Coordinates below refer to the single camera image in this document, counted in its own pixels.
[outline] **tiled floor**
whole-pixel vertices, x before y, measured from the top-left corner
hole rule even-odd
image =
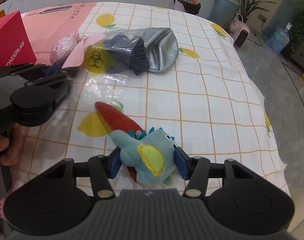
[[[252,34],[250,39],[258,42]],[[287,163],[288,187],[304,187],[304,82],[298,75],[301,71],[271,51],[265,42],[259,47],[246,41],[237,53],[250,79],[265,96],[279,156]]]

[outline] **trash can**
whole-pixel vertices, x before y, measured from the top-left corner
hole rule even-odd
[[[181,12],[187,12],[189,14],[196,15],[199,13],[199,10],[201,9],[201,4],[191,4],[189,2],[186,2],[184,0],[173,0],[174,3],[174,10],[181,11]]]
[[[240,7],[241,5],[237,0],[216,0],[208,19],[220,25],[223,29],[228,30],[236,11]]]

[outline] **blue gripper pad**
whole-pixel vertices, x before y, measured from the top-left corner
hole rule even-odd
[[[185,160],[185,158],[183,157],[183,155],[180,153],[180,151],[182,151],[183,153],[185,153],[181,147],[176,147],[174,150],[174,163],[182,177],[182,179],[185,180],[189,180],[190,179],[190,172],[187,168],[187,162]]]
[[[110,174],[109,174],[110,179],[114,179],[116,177],[116,175],[119,172],[119,169],[122,165],[122,162],[121,162],[121,159],[120,159],[120,152],[121,152],[121,150],[119,150],[119,152],[112,159],[112,164],[111,164]]]
[[[63,65],[54,65],[54,66],[49,66],[46,70],[44,70],[43,72],[45,73],[45,76],[48,77],[52,74],[55,74],[57,72],[59,72],[62,69]]]

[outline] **pink heater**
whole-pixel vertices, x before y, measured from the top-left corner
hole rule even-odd
[[[244,23],[241,24],[241,26],[237,29],[237,31],[234,33],[233,40],[234,45],[238,48],[241,48],[248,38],[250,34],[250,29],[248,26]]]

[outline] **plush toy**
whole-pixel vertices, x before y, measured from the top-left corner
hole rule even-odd
[[[143,187],[154,186],[163,182],[171,183],[171,173],[175,170],[174,138],[162,128],[149,134],[145,132],[122,130],[111,132],[111,139],[121,149],[120,159],[126,166],[133,166],[137,172],[137,183]]]

